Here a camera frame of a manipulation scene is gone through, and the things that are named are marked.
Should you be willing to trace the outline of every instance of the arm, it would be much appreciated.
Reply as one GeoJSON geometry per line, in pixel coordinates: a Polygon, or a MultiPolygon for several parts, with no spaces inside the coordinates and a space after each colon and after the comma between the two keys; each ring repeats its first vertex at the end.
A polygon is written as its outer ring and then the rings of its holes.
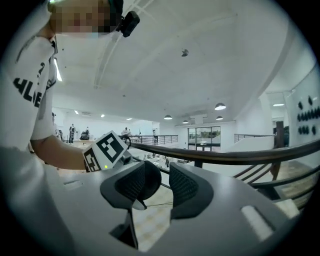
{"type": "Polygon", "coordinates": [[[32,140],[35,154],[43,161],[60,169],[85,170],[82,149],[63,143],[54,135],[32,140]]]}

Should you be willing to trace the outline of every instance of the black mesh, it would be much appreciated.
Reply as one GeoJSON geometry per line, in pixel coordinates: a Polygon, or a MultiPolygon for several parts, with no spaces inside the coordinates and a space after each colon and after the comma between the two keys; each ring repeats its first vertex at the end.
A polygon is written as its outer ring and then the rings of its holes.
{"type": "Polygon", "coordinates": [[[173,166],[170,167],[169,184],[173,192],[173,207],[195,197],[199,189],[194,180],[173,166]]]}
{"type": "Polygon", "coordinates": [[[135,201],[145,184],[144,166],[122,177],[115,183],[115,189],[121,195],[135,201]]]}

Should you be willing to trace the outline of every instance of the ceiling light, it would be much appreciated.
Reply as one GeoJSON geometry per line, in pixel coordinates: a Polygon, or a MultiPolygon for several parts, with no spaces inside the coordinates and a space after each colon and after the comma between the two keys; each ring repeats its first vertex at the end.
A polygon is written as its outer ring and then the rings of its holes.
{"type": "Polygon", "coordinates": [[[167,114],[165,117],[164,117],[165,120],[171,120],[172,119],[172,116],[167,114]]]}
{"type": "Polygon", "coordinates": [[[217,105],[215,105],[215,110],[224,110],[226,108],[226,105],[223,103],[218,103],[217,105]]]}
{"type": "Polygon", "coordinates": [[[60,72],[59,72],[59,68],[58,68],[57,59],[54,58],[53,62],[54,62],[55,68],[56,68],[56,79],[58,79],[58,81],[62,82],[62,78],[61,78],[61,75],[60,75],[60,72]]]}

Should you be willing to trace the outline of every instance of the railing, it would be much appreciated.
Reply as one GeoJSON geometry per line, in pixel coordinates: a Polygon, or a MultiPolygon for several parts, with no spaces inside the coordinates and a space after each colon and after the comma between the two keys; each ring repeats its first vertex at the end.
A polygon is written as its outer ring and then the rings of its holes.
{"type": "Polygon", "coordinates": [[[150,135],[150,136],[129,136],[131,143],[145,145],[166,145],[178,142],[178,135],[150,135]]]}
{"type": "MultiPolygon", "coordinates": [[[[281,139],[281,132],[278,132],[277,136],[279,136],[279,138],[281,139]]],[[[274,148],[263,151],[240,151],[227,153],[168,148],[164,146],[155,146],[134,142],[131,143],[131,147],[146,152],[163,155],[166,157],[191,161],[194,162],[195,167],[200,168],[202,168],[203,163],[218,165],[250,166],[244,171],[239,172],[237,175],[234,176],[234,178],[239,179],[240,177],[242,177],[242,181],[247,182],[250,186],[257,189],[266,197],[276,201],[284,199],[296,200],[311,193],[314,189],[313,185],[303,191],[299,191],[292,197],[286,198],[279,188],[281,186],[290,185],[291,183],[301,181],[309,176],[315,175],[320,170],[320,166],[318,166],[317,168],[309,170],[306,173],[297,175],[296,177],[276,180],[279,173],[281,162],[294,160],[320,151],[320,139],[299,146],[274,148]],[[272,181],[256,183],[256,181],[258,181],[267,173],[272,174],[272,181]]],[[[170,171],[163,168],[160,168],[160,171],[167,175],[170,174],[170,171]]],[[[305,203],[299,205],[298,208],[302,209],[304,206],[305,203]]]]}
{"type": "Polygon", "coordinates": [[[244,138],[257,138],[257,137],[274,137],[274,135],[256,135],[256,134],[234,134],[234,143],[241,141],[244,138]]]}

